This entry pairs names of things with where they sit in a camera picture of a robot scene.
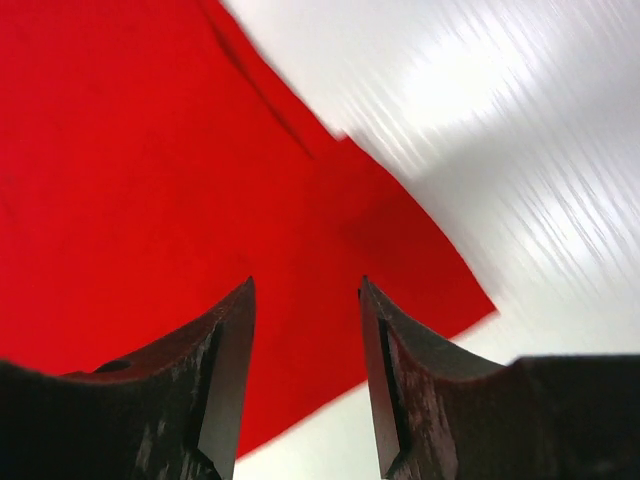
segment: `red cloth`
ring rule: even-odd
[[[245,453],[365,379],[363,274],[447,336],[493,308],[215,1],[5,1],[0,72],[0,356],[92,369],[252,274]]]

